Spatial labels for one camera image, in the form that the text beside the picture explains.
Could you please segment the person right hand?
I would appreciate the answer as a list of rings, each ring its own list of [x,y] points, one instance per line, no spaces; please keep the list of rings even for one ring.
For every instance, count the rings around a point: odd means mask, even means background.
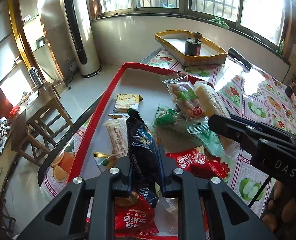
[[[275,181],[261,219],[277,239],[296,239],[296,189]]]

